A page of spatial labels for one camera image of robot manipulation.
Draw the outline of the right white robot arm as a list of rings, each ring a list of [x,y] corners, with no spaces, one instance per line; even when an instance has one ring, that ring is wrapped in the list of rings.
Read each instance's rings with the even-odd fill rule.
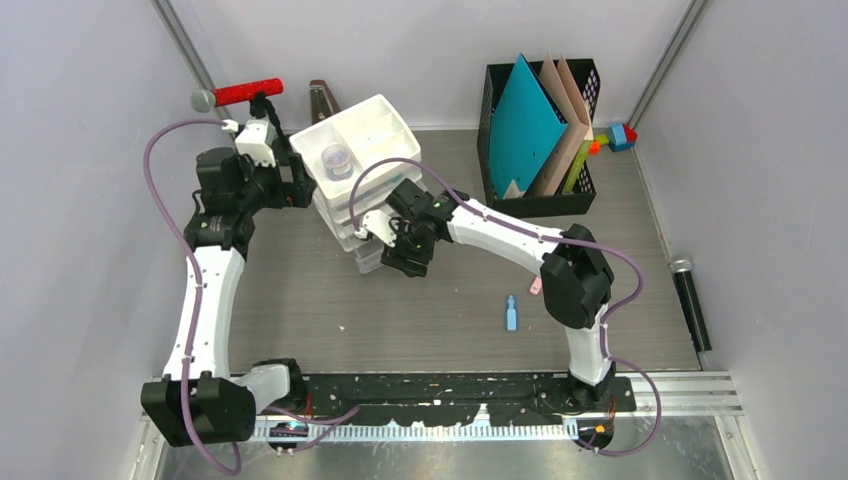
[[[614,274],[578,224],[562,231],[533,225],[445,189],[434,196],[411,180],[387,197],[389,212],[370,210],[359,233],[384,244],[381,262],[410,278],[423,277],[437,242],[480,248],[530,271],[541,281],[547,313],[566,333],[570,353],[566,391],[579,410],[596,410],[611,395],[615,364],[604,354],[601,318]]]

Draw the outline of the white plastic drawer unit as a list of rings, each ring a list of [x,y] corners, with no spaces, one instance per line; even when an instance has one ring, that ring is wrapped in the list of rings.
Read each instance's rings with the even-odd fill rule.
[[[354,171],[349,179],[331,181],[325,175],[321,153],[334,143],[345,145],[352,154]],[[386,204],[392,190],[405,179],[423,185],[422,171],[408,163],[376,165],[396,157],[421,160],[420,144],[409,126],[384,95],[376,94],[294,134],[290,144],[316,182],[312,205],[340,247],[353,256],[360,273],[379,268],[383,244],[358,239],[351,216],[370,210],[393,216]]]

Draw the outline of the clear jar of pins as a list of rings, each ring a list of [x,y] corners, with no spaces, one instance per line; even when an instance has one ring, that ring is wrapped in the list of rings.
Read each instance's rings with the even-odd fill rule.
[[[325,175],[331,181],[346,180],[353,175],[352,154],[343,144],[327,146],[321,153],[321,161]]]

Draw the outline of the black mesh file organizer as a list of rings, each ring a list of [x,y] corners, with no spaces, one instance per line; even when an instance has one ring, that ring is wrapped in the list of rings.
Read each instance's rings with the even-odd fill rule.
[[[517,218],[582,215],[595,198],[591,184],[564,194],[575,154],[591,129],[583,88],[592,59],[489,64],[477,152],[485,204]]]

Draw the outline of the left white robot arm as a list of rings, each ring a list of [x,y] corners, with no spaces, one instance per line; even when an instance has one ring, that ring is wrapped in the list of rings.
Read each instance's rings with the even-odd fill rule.
[[[284,414],[307,404],[307,383],[290,358],[259,361],[233,377],[229,365],[232,312],[254,215],[285,205],[278,169],[255,166],[235,149],[198,155],[195,212],[181,232],[189,256],[177,338],[158,381],[143,385],[141,405],[172,447],[247,440],[258,414]]]

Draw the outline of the pink cardboard folder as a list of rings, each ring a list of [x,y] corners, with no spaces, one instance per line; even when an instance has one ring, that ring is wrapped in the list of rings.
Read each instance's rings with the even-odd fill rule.
[[[566,59],[557,62],[547,53],[540,72],[545,92],[562,116],[564,124],[555,135],[557,142],[526,192],[527,196],[552,196],[559,192],[570,165],[591,127],[589,111],[584,103]]]

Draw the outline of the green illustrated book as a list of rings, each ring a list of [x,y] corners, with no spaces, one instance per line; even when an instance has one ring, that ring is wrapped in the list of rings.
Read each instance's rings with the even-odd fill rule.
[[[587,157],[589,156],[589,150],[592,145],[591,140],[583,140],[571,165],[567,172],[567,176],[565,177],[565,181],[563,183],[563,187],[561,190],[562,194],[569,194],[574,191],[574,187],[577,184],[580,172],[582,171]]]

